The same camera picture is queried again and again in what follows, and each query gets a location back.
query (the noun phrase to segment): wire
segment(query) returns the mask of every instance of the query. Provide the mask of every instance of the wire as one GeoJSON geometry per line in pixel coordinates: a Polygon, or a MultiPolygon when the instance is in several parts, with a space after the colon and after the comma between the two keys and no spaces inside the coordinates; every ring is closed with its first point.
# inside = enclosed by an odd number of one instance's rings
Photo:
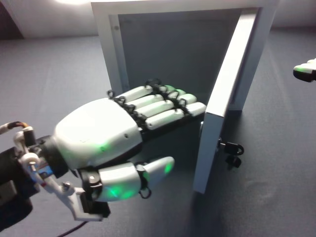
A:
{"type": "Polygon", "coordinates": [[[57,237],[64,237],[64,236],[67,236],[67,235],[71,234],[72,232],[74,232],[74,231],[80,229],[82,226],[84,226],[84,225],[87,224],[87,223],[88,223],[87,221],[84,221],[84,222],[82,222],[81,224],[77,225],[76,227],[74,227],[74,228],[72,228],[72,229],[70,229],[70,230],[68,230],[68,231],[66,231],[66,232],[64,232],[64,233],[62,233],[61,235],[59,235],[59,236],[57,236],[57,237]]]}

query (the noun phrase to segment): bright light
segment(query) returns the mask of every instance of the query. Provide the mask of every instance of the bright light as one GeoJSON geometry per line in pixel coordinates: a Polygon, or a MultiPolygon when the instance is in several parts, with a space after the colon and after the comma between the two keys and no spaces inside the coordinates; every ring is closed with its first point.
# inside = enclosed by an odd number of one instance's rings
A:
{"type": "Polygon", "coordinates": [[[91,2],[90,0],[56,0],[57,2],[64,3],[64,4],[71,4],[71,5],[81,5],[88,2],[91,2]]]}

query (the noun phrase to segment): gray floor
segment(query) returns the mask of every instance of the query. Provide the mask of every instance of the gray floor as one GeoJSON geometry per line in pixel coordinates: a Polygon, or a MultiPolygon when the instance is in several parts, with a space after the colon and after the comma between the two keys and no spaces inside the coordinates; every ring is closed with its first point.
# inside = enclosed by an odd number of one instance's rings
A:
{"type": "MultiPolygon", "coordinates": [[[[315,58],[315,45],[315,29],[271,31],[244,111],[229,114],[223,131],[245,146],[239,169],[228,171],[219,154],[206,194],[194,194],[198,127],[192,124],[138,156],[175,156],[174,171],[152,198],[111,203],[109,219],[71,236],[314,237],[316,84],[296,80],[292,68],[315,58]]],[[[51,134],[63,116],[108,88],[98,38],[0,42],[1,124],[19,119],[37,136],[51,134]]],[[[12,135],[0,137],[1,151],[13,145],[12,135]]],[[[71,174],[62,180],[79,183],[71,174]]],[[[53,195],[41,192],[32,202],[31,215],[2,237],[54,237],[77,224],[53,195]]]]}

